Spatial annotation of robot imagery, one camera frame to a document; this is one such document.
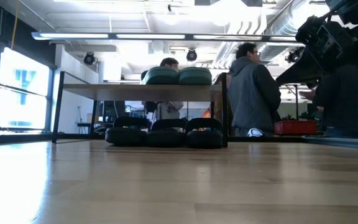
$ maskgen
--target person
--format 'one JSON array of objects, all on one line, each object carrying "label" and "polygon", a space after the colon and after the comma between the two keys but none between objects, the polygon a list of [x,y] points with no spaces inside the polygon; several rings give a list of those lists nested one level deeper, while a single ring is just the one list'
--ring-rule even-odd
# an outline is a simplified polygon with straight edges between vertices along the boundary
[{"label": "person", "polygon": [[[160,66],[166,66],[173,68],[174,70],[179,70],[179,62],[174,58],[165,58],[161,61]],[[141,75],[141,79],[146,76],[147,71],[144,71]],[[166,101],[166,102],[154,102],[155,103],[155,113],[154,118],[155,120],[160,119],[179,119],[180,113],[179,110],[183,108],[183,102],[172,102],[172,101]],[[149,108],[153,108],[152,105],[150,105],[150,102],[144,103],[146,110]]]},{"label": "person", "polygon": [[[214,85],[222,85],[222,81],[223,81],[223,76],[226,75],[226,85],[227,88],[229,88],[229,84],[230,84],[230,80],[231,80],[231,76],[229,73],[227,72],[222,72],[218,75],[218,77],[216,78],[216,81],[214,83]],[[214,102],[214,113],[215,113],[215,119],[218,120],[221,124],[223,124],[222,121],[222,96],[220,96],[215,102]],[[229,131],[229,135],[232,134],[231,131],[231,122],[233,121],[233,115],[232,115],[232,111],[231,111],[231,107],[229,102],[227,101],[227,130]]]},{"label": "person", "polygon": [[325,136],[358,138],[358,56],[324,77],[315,91],[300,95],[323,112]]},{"label": "person", "polygon": [[230,66],[229,99],[236,136],[247,136],[257,128],[273,136],[273,117],[281,103],[278,85],[267,68],[260,64],[255,44],[241,44]]}]

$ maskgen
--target red tray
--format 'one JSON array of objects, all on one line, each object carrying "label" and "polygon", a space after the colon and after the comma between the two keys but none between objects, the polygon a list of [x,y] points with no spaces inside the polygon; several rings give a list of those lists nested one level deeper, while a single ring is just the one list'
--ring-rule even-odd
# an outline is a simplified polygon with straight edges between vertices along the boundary
[{"label": "red tray", "polygon": [[315,121],[280,121],[274,124],[274,134],[301,135],[316,132]]}]

